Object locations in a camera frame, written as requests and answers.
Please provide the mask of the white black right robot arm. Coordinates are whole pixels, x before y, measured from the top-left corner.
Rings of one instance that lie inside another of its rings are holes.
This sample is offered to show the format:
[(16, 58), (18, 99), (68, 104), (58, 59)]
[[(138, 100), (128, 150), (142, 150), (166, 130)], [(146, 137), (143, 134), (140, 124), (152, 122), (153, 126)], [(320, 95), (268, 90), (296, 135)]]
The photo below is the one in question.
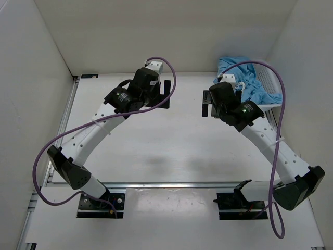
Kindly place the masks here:
[(281, 139), (265, 118), (261, 108), (252, 101), (241, 101), (241, 92), (228, 82), (221, 82), (203, 91), (202, 116), (212, 116), (234, 127), (249, 139), (275, 167), (280, 181), (273, 184), (272, 196), (279, 206), (292, 211), (321, 183), (325, 172), (320, 166), (311, 167), (299, 158)]

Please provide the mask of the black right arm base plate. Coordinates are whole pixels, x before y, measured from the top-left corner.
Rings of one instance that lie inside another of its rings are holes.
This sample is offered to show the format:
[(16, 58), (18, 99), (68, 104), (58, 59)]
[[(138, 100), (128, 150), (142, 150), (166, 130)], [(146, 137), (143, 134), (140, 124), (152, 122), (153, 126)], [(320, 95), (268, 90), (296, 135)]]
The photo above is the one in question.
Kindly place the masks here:
[(238, 184), (231, 193), (219, 192), (216, 199), (219, 210), (219, 220), (267, 220), (268, 215), (263, 209), (264, 201), (247, 200), (242, 194), (242, 188), (252, 180), (245, 180)]

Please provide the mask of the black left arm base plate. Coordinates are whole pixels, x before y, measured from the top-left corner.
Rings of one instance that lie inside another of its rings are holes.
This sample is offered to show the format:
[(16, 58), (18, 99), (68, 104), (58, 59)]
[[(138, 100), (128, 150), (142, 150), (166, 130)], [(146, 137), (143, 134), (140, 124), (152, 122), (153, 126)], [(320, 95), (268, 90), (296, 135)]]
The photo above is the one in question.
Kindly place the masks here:
[(101, 203), (82, 194), (79, 199), (77, 218), (122, 219), (124, 216), (125, 193), (111, 193), (108, 201), (116, 209), (115, 215), (109, 204)]

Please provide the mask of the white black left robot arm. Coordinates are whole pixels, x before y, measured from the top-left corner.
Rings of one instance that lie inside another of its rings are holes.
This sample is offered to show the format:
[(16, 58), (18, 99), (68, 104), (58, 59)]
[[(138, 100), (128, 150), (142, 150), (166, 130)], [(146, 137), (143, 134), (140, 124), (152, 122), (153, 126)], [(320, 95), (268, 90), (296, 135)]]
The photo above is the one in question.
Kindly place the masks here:
[(153, 107), (166, 99), (160, 93), (163, 64), (152, 61), (135, 72), (133, 79), (121, 82), (105, 98), (92, 116), (92, 124), (79, 130), (60, 147), (51, 146), (47, 154), (58, 174), (74, 190), (91, 196), (97, 208), (109, 203), (109, 191), (84, 164), (99, 143), (132, 113)]

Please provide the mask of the light blue shorts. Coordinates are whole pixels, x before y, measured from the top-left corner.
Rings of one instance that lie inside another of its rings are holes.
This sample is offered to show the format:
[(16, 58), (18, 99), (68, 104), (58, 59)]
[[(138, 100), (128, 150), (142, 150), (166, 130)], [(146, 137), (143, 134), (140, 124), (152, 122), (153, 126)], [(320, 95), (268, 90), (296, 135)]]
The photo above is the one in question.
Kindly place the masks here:
[[(234, 64), (244, 61), (250, 61), (250, 59), (247, 57), (221, 57), (217, 64), (217, 74), (220, 74)], [(281, 94), (270, 94), (264, 89), (262, 82), (257, 79), (257, 72), (253, 64), (243, 64), (226, 73), (233, 74), (236, 78), (236, 83), (243, 82), (245, 84), (245, 90), (241, 97), (242, 102), (252, 101), (257, 105), (282, 103), (283, 98)]]

